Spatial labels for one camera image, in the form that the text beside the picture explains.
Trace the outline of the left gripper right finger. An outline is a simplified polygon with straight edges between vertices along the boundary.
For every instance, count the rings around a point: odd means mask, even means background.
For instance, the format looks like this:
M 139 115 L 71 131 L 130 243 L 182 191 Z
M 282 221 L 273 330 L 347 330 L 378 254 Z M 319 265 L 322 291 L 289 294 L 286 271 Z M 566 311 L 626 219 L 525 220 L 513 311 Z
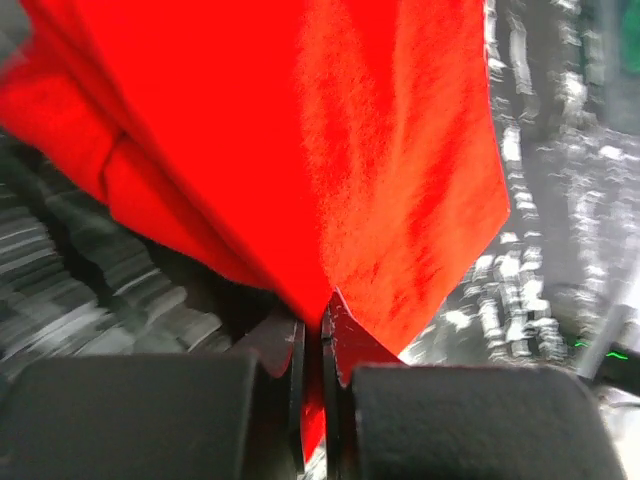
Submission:
M 402 361 L 360 325 L 340 292 L 331 295 L 325 309 L 321 344 L 327 477 L 358 479 L 353 373 L 365 365 L 386 367 Z

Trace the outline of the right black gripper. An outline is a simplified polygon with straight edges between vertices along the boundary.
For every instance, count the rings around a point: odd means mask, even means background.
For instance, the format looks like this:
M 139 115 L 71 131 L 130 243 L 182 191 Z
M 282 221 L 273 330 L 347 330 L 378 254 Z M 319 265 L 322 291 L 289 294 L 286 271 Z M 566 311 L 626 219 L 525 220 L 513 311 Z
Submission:
M 590 386 L 639 389 L 637 313 L 629 305 L 615 305 L 596 334 L 574 342 L 575 373 L 580 380 Z

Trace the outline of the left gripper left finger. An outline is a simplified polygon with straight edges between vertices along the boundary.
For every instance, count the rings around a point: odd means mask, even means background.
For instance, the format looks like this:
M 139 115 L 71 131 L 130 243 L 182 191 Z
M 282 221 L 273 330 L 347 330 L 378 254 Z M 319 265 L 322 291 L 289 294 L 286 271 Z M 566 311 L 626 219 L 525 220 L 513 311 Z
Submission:
M 232 351 L 254 361 L 246 414 L 244 473 L 302 473 L 305 326 L 277 306 Z

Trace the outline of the red t shirt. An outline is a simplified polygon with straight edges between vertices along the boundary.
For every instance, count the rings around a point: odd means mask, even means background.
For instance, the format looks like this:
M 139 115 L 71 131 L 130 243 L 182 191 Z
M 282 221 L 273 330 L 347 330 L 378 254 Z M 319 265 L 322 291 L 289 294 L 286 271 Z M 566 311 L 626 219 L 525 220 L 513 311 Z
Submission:
M 480 1 L 27 1 L 1 123 L 121 224 L 393 353 L 509 215 Z

